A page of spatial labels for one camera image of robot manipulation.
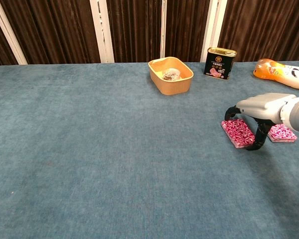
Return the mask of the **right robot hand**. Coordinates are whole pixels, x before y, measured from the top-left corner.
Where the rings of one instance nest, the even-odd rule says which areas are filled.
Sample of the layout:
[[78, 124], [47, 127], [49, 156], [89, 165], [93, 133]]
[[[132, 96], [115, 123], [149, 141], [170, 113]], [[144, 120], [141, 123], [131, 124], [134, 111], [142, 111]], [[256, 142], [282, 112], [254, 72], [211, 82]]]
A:
[[229, 120], [236, 114], [252, 117], [258, 124], [255, 140], [246, 149], [248, 151], [260, 149], [266, 141], [272, 126], [282, 124], [281, 110], [289, 101], [296, 98], [294, 94], [265, 93], [239, 101], [228, 108], [224, 120]]

